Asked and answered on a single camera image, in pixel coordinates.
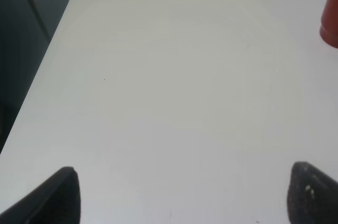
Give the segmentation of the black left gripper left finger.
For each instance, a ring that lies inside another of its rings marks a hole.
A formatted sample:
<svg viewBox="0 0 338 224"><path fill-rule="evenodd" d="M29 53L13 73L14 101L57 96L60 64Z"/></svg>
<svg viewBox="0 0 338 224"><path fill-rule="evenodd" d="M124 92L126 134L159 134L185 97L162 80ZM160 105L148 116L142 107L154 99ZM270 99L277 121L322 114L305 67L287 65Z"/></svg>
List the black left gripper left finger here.
<svg viewBox="0 0 338 224"><path fill-rule="evenodd" d="M59 169L1 213L1 223L80 223L81 196L73 167Z"/></svg>

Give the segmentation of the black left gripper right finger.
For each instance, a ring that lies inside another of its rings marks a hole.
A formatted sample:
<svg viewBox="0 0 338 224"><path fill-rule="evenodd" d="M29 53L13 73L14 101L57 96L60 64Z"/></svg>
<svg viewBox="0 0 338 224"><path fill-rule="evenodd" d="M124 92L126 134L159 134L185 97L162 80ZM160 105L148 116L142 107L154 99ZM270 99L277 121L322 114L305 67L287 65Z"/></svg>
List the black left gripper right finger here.
<svg viewBox="0 0 338 224"><path fill-rule="evenodd" d="M337 181L310 164L295 162L287 192L290 223L337 223Z"/></svg>

